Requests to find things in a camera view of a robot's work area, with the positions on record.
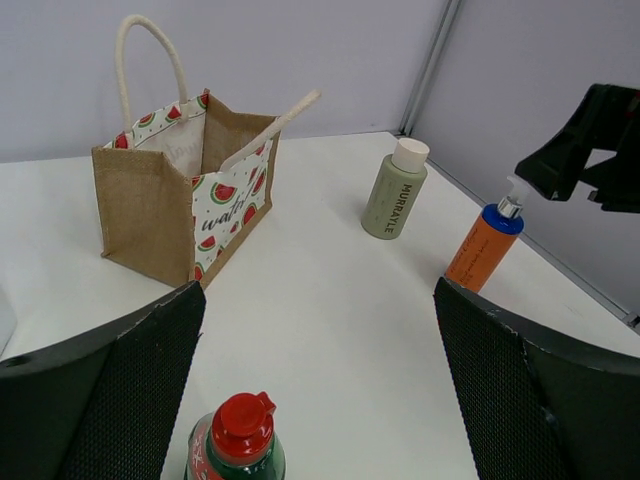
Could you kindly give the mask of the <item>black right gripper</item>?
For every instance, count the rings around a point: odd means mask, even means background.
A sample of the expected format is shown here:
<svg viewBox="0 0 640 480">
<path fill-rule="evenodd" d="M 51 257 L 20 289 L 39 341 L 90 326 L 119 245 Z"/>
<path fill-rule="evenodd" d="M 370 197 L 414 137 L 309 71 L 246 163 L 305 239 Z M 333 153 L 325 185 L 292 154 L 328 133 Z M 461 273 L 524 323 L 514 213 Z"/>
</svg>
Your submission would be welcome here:
<svg viewBox="0 0 640 480">
<path fill-rule="evenodd" d="M 515 174 L 550 201 L 567 201 L 578 183 L 603 211 L 639 213 L 639 91 L 590 86 L 576 111 Z"/>
</svg>

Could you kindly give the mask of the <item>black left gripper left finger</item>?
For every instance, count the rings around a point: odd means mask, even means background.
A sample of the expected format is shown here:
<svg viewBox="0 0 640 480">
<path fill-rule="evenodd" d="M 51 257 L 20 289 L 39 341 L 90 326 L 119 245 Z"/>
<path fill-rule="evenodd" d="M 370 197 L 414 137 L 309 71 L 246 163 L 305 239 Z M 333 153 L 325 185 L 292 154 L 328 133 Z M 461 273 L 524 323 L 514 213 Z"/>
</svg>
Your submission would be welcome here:
<svg viewBox="0 0 640 480">
<path fill-rule="evenodd" d="M 128 315 L 2 361 L 2 478 L 159 478 L 205 306 L 192 281 Z"/>
</svg>

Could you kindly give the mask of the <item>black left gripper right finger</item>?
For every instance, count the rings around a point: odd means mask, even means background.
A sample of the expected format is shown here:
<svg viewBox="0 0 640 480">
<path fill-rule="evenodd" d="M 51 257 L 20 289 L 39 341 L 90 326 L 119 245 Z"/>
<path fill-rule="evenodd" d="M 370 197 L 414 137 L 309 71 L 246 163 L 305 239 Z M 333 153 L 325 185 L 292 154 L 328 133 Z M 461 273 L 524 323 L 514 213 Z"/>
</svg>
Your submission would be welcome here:
<svg viewBox="0 0 640 480">
<path fill-rule="evenodd" d="M 437 321 L 481 479 L 636 479 L 639 360 L 440 278 Z"/>
</svg>

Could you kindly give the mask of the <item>sage green lotion bottle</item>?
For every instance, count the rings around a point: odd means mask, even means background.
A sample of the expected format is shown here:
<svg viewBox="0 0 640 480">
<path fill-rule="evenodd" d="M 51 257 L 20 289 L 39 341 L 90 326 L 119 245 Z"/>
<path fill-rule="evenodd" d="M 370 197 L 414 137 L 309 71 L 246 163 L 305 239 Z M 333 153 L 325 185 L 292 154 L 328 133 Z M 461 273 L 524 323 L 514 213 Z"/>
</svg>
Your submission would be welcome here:
<svg viewBox="0 0 640 480">
<path fill-rule="evenodd" d="M 361 217 L 367 233 L 383 240 L 399 237 L 427 178 L 429 153 L 425 143 L 401 138 L 383 158 Z"/>
</svg>

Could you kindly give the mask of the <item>orange blue pump bottle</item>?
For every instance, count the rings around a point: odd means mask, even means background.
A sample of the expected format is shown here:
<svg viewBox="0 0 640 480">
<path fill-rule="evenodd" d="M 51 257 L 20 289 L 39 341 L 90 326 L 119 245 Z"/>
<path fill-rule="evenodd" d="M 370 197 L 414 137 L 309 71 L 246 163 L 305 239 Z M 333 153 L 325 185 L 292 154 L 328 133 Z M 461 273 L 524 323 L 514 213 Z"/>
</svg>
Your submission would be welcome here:
<svg viewBox="0 0 640 480">
<path fill-rule="evenodd" d="M 527 184 L 509 176 L 511 190 L 484 206 L 449 264 L 445 277 L 479 293 L 524 230 L 522 209 Z"/>
</svg>

